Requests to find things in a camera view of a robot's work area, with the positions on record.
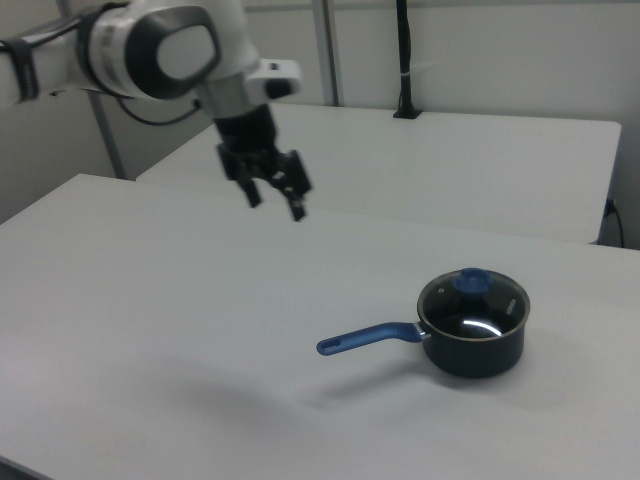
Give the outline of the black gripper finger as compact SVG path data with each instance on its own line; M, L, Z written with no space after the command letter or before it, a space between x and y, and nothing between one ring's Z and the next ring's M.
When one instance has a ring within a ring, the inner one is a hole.
M275 171L269 177L270 185L287 200L292 218L301 221L305 215L305 195L312 190L311 181L296 150L280 152L275 158Z
M226 179L239 186L251 208L258 206L262 199L246 156L231 152L224 144L217 146L217 153Z

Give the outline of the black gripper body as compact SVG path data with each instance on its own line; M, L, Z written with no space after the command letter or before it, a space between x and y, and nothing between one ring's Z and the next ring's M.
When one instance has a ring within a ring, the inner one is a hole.
M227 178L236 178L241 162L254 160L267 175L276 172L279 151L276 126L268 104L234 117L217 118L214 122L222 142L218 154Z

